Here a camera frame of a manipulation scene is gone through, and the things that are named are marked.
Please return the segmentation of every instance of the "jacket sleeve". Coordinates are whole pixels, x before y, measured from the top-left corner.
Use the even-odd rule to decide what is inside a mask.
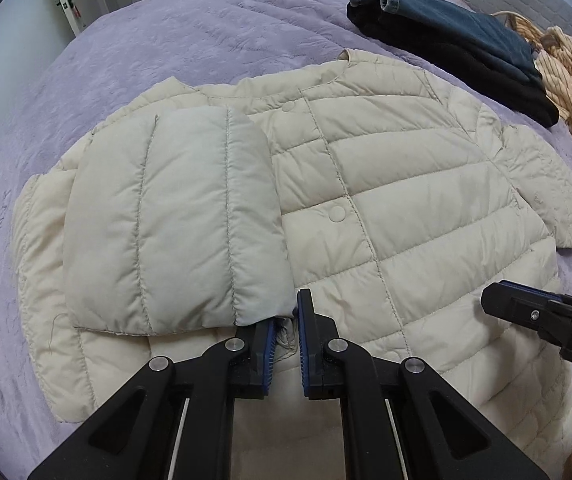
[[[503,124],[463,89],[425,73],[434,96],[540,216],[558,248],[572,249],[572,170],[549,143],[522,124]]]

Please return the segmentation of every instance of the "silver bolt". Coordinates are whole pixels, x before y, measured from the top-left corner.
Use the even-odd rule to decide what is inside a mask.
[[[150,361],[148,361],[148,366],[154,372],[160,372],[165,370],[168,366],[168,359],[161,355],[153,357]]]
[[[424,368],[426,368],[424,361],[418,359],[417,357],[411,357],[410,359],[407,359],[404,363],[404,366],[406,367],[406,370],[412,374],[420,374],[424,371]]]
[[[330,348],[333,352],[343,352],[348,348],[348,343],[345,339],[331,339],[328,342],[328,348]]]
[[[228,341],[226,341],[226,348],[231,352],[239,352],[245,345],[243,339],[239,337],[232,337]]]

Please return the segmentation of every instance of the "purple bedspread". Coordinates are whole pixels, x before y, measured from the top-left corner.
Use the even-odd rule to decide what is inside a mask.
[[[48,171],[83,133],[169,76],[190,85],[234,83],[357,48],[398,56],[462,86],[414,56],[363,38],[346,18],[347,1],[145,0],[93,23],[24,93],[0,144],[0,469],[10,480],[26,478],[74,428],[50,414],[21,330],[9,241],[13,203],[26,180]],[[488,104],[507,121],[533,126],[572,167],[565,126],[546,131]],[[559,263],[572,293],[572,251]]]

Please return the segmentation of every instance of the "quilted stitching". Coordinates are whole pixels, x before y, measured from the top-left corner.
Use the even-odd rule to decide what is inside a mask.
[[[88,362],[86,361],[87,357],[86,353],[84,352],[84,344],[82,343],[81,330],[76,329],[76,332],[77,332],[77,344],[79,344],[79,353],[81,355],[81,366],[82,369],[84,370],[86,380],[88,381],[92,410],[95,411],[97,408],[99,408],[99,403],[97,402],[97,396],[95,395],[95,389],[93,388],[93,381],[90,378],[90,372],[88,371]]]
[[[229,157],[229,144],[230,144],[230,108],[226,109],[226,147],[224,148],[225,152],[225,172],[224,172],[224,180],[226,181],[226,244],[228,245],[228,267],[230,268],[230,290],[233,298],[233,314],[235,316],[235,323],[237,324],[237,320],[239,319],[239,314],[237,313],[237,298],[235,297],[235,271],[233,269],[233,260],[230,254],[230,187],[229,187],[229,180],[228,180],[228,166],[230,161],[228,160]]]
[[[150,318],[148,317],[148,309],[146,308],[146,301],[144,299],[144,281],[141,277],[141,259],[140,259],[140,247],[141,247],[141,240],[140,240],[140,223],[141,223],[141,200],[144,195],[144,181],[146,180],[146,166],[148,165],[148,158],[150,156],[150,147],[153,144],[153,139],[155,138],[155,130],[157,129],[157,120],[159,119],[158,116],[155,116],[155,124],[153,129],[150,133],[150,138],[148,139],[148,143],[146,145],[146,153],[144,154],[144,163],[141,167],[141,178],[140,178],[140,191],[138,193],[137,199],[137,215],[135,218],[135,267],[137,269],[137,284],[140,293],[140,300],[141,300],[141,310],[144,313],[144,318],[146,319],[146,323],[148,325],[149,330],[151,333],[155,333],[153,330],[153,326],[150,324]]]
[[[398,360],[412,349],[477,405],[491,399],[493,406],[492,399],[513,384],[524,366],[504,366],[499,361],[503,355],[532,363],[544,362],[546,357],[534,352],[531,340],[516,338],[514,331],[506,330],[503,322],[480,316],[476,303],[480,288],[501,278],[526,280],[540,287],[554,283],[555,241],[515,189],[509,168],[496,160],[493,150],[502,149],[501,125],[489,120],[492,112],[465,92],[456,92],[401,62],[359,52],[342,54],[342,59],[245,80],[237,87],[191,89],[168,80],[116,112],[92,134],[100,134],[103,126],[128,114],[158,113],[168,107],[209,102],[245,113],[268,136],[291,266],[297,285],[313,290],[318,310],[334,317],[341,334],[362,342],[374,355]],[[328,108],[333,101],[334,107]],[[280,110],[286,102],[294,104],[284,108],[290,111]],[[407,112],[413,107],[414,112]],[[417,147],[409,157],[400,157],[399,152],[395,156],[396,150],[414,146],[414,142]],[[456,149],[449,150],[448,142]],[[359,160],[364,146],[365,158]],[[378,158],[378,146],[394,146],[394,150]],[[449,153],[459,155],[449,158]],[[464,158],[458,158],[461,153],[466,154]],[[409,237],[402,236],[402,221],[391,223],[389,219],[403,211],[386,216],[375,200],[379,192],[399,192],[410,184],[416,190],[429,189],[431,182],[441,181],[452,182],[453,189],[435,186],[427,203],[447,200],[449,192],[455,196],[471,192],[484,198],[475,202],[477,209],[466,204],[449,206],[448,201],[441,208],[435,206],[442,218],[423,218],[425,231],[409,232]],[[402,194],[398,202],[380,203],[410,207],[409,197],[416,195]],[[328,217],[334,207],[346,212],[339,223]],[[411,209],[410,218],[419,219],[413,211],[420,210]],[[494,233],[489,241],[491,253],[479,243],[479,232]],[[396,240],[396,245],[387,245],[386,237]],[[448,276],[445,248],[456,253],[458,266],[465,264],[467,251],[471,253],[476,268],[463,272],[466,280]],[[316,259],[315,251],[325,254],[326,260]],[[431,261],[430,254],[440,257]],[[412,271],[413,262],[423,262],[428,275]],[[430,294],[422,296],[423,290]],[[96,342],[104,337],[89,336]],[[163,352],[178,360],[200,354],[214,339],[212,332],[204,332],[148,341],[152,354]],[[494,363],[498,376],[488,381],[484,396],[479,397],[474,390],[483,379],[477,380],[473,371],[489,362]],[[131,363],[133,371],[141,364]],[[290,377],[294,367],[296,359],[281,361],[275,379]],[[543,402],[559,413],[556,400]],[[530,405],[520,416],[532,409]],[[538,422],[539,433],[550,420]],[[520,445],[533,442],[537,434]]]

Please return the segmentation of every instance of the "black fabric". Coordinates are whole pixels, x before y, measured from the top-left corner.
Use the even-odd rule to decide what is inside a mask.
[[[347,8],[348,18],[366,36],[424,58],[545,128],[559,121],[559,110],[546,92],[486,66],[456,38],[404,16],[383,12],[379,4]]]

